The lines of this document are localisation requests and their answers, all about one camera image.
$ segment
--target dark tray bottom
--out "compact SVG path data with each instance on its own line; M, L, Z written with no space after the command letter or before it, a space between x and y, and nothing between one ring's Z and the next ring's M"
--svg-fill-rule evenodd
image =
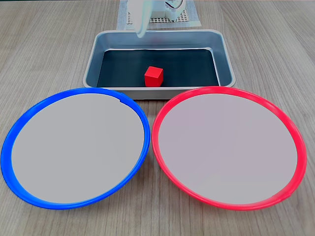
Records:
M206 49L110 50L104 53L97 87L145 87L149 66L163 69L161 87L219 85L212 54Z

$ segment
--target red rim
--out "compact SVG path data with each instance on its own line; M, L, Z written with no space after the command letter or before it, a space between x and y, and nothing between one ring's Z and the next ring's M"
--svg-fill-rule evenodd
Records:
M162 158L162 155L160 153L159 144L158 144L159 129L166 114L172 108L174 108L177 104L179 104L180 102L188 98L195 97L198 95L211 94L211 93L234 95L234 96L238 96L238 97L242 97L242 98L246 98L248 100L254 101L260 104L261 106L267 108L272 113L274 113L284 123L284 125L290 132L294 140L296 150L297 150L298 160L297 160L296 170L291 181L280 192L278 192L271 198L258 202L258 203L245 204L245 205L225 204L225 203L216 202L211 199L207 199L191 191L190 189L188 189L186 186L184 186L181 182L179 182L173 176L173 174L170 172L170 170L166 166ZM171 179L171 181L173 181L173 183L176 184L180 189L182 189L184 192L188 193L192 197L204 203L207 203L216 207L229 209L229 210L257 210L257 209L270 207L270 206L273 206L275 204L282 202L283 200L290 197L291 194L298 188L299 184L301 183L304 177L304 174L306 171L306 165L307 165L307 152L306 152L305 143L303 141L302 135L300 134L295 124L291 121L291 119L283 111L281 111L278 107L276 107L274 104L267 101L266 99L260 96L257 96L255 94L252 94L250 92L237 89L237 88L227 88L227 87L217 87L217 86L197 88L197 89L183 92L177 95L176 97L172 98L171 100L169 100L164 105L164 107L160 110L160 112L157 115L156 120L154 121L153 128L152 128L152 147L153 147L153 152L156 156L157 162L159 163L160 167L165 172L165 174Z

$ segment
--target metal tray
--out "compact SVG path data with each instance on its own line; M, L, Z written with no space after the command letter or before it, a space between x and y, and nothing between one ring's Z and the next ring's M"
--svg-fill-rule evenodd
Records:
M148 31L138 38L131 31L104 31L94 41L90 59L83 78L85 87L97 87L104 53L108 50L175 50L207 49L212 53L218 84L231 87L234 73L226 51L223 35L216 30ZM119 87L106 88L124 93L134 100L171 99L179 93L196 87Z

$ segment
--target wooden table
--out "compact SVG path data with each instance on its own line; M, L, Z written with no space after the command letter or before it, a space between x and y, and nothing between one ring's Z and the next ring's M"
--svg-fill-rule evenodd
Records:
M16 197L0 177L1 236L314 236L315 1L197 1L204 29L223 33L235 87L286 112L308 151L292 195L255 212L227 211L189 197L160 170L152 148L136 176L99 203L46 210ZM115 30L119 1L0 2L0 144L32 105L82 87L97 33ZM162 101L140 101L152 125Z

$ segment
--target red cube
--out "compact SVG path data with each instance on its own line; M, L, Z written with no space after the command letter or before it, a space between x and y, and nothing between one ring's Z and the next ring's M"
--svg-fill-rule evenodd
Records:
M163 82L163 69L149 66L144 79L146 87L160 87Z

